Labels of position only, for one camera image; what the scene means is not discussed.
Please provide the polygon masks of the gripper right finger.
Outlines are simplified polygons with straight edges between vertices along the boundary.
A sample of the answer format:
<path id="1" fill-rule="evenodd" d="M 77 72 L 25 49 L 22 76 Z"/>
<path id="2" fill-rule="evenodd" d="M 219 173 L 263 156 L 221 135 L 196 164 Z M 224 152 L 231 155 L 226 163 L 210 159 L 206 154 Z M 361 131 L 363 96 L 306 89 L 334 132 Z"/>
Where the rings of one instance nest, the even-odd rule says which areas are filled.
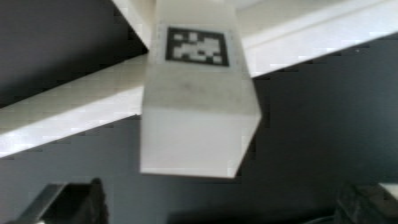
<path id="1" fill-rule="evenodd" d="M 336 202 L 334 224 L 398 224 L 398 199 L 379 184 L 347 183 Z"/>

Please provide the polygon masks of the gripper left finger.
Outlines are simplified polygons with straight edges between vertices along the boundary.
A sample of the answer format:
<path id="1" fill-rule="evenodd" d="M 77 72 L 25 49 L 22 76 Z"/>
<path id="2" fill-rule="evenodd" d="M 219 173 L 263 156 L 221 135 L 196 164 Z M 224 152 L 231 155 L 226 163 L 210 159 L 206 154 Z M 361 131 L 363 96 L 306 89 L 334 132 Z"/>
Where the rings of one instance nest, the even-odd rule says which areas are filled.
<path id="1" fill-rule="evenodd" d="M 48 184 L 15 224 L 109 224 L 102 180 Z"/>

